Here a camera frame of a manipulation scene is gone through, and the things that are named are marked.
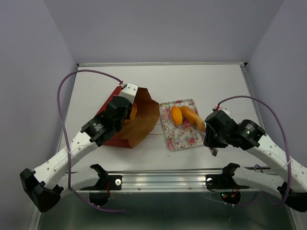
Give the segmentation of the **metal tongs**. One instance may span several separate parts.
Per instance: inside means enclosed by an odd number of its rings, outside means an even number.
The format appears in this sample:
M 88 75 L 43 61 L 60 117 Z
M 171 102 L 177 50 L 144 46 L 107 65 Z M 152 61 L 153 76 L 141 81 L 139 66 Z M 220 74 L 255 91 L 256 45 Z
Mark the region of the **metal tongs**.
M 196 129 L 196 131 L 198 132 L 198 134 L 201 136 L 201 138 L 203 139 L 203 141 L 206 138 L 206 124 L 205 122 L 202 120 L 200 121 L 196 121 L 194 123 L 194 128 Z M 217 156 L 218 153 L 218 149 L 217 148 L 213 148 L 213 147 L 209 147 L 209 150 L 211 151 L 211 154 L 213 156 Z

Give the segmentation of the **red brown paper bag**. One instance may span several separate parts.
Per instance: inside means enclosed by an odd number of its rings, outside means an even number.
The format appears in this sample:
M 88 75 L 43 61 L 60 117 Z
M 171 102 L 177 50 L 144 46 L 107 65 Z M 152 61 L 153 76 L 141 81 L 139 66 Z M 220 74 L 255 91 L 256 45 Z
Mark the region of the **red brown paper bag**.
M 137 105 L 137 111 L 133 120 L 125 122 L 121 131 L 104 145 L 132 149 L 155 128 L 160 118 L 159 103 L 151 98 L 148 89 L 139 88 L 134 102 Z

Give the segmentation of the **long golden bread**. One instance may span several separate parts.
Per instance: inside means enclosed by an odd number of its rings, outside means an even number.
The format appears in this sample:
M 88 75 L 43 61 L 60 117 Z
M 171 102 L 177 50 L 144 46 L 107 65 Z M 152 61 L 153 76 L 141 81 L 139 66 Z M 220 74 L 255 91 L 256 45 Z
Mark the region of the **long golden bread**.
M 191 108 L 187 106 L 182 106 L 179 108 L 183 114 L 183 116 L 192 124 L 196 125 L 196 127 L 200 130 L 205 132 L 206 126 L 204 124 L 203 119 Z

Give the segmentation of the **orange oval bread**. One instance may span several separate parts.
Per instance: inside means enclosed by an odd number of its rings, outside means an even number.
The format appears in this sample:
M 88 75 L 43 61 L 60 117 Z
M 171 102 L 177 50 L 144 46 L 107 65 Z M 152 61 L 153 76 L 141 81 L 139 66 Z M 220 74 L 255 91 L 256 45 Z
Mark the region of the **orange oval bread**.
M 182 112 L 181 112 L 179 107 L 177 107 L 177 106 L 173 106 L 172 107 L 172 109 L 171 109 L 171 118 L 172 118 L 173 123 L 176 126 L 179 126 L 179 125 L 182 124 L 183 115 L 182 115 Z

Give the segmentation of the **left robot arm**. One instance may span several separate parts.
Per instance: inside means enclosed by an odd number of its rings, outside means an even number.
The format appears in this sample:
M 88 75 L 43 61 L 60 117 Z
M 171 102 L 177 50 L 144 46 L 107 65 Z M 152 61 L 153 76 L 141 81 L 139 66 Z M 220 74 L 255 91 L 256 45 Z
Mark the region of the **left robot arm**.
M 42 213 L 52 209 L 69 191 L 83 188 L 120 190 L 121 175 L 109 175 L 99 164 L 90 166 L 87 175 L 72 174 L 71 168 L 90 152 L 102 146 L 119 132 L 130 118 L 134 96 L 114 96 L 104 111 L 87 122 L 75 138 L 48 161 L 33 170 L 20 173 L 24 191 Z

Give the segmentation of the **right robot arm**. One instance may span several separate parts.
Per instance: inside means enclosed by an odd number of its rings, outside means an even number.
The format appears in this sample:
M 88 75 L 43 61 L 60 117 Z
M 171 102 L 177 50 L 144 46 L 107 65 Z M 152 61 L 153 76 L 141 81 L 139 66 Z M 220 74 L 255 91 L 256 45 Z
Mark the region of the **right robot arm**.
M 248 170 L 229 163 L 221 174 L 209 174 L 206 187 L 210 191 L 258 189 L 279 199 L 290 208 L 307 210 L 307 169 L 276 145 L 257 123 L 243 120 L 237 124 L 224 111 L 216 110 L 205 120 L 204 145 L 211 149 L 233 146 L 257 157 L 275 175 Z

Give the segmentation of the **floral tray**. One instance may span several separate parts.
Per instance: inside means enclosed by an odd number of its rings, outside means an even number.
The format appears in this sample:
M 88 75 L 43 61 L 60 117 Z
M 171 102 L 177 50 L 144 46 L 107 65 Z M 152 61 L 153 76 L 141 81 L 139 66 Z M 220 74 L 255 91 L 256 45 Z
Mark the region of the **floral tray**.
M 177 126 L 171 118 L 173 106 L 187 106 L 197 112 L 193 99 L 178 100 L 159 104 L 161 124 L 164 129 L 166 145 L 171 151 L 189 149 L 203 145 L 204 138 L 197 132 L 193 125 L 183 118 L 182 124 Z

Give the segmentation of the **aluminium rail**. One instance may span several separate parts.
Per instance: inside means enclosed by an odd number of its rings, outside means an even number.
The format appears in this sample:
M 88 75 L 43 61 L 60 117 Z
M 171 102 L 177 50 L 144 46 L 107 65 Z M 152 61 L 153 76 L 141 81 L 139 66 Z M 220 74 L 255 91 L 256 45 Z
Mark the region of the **aluminium rail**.
M 99 178 L 98 172 L 88 169 L 73 174 L 72 186 L 76 190 L 138 193 L 138 192 L 221 192 L 262 190 L 280 196 L 278 187 L 284 179 L 265 170 L 256 172 L 243 167 L 233 176 L 217 170 L 170 170 L 170 171 L 109 171 Z

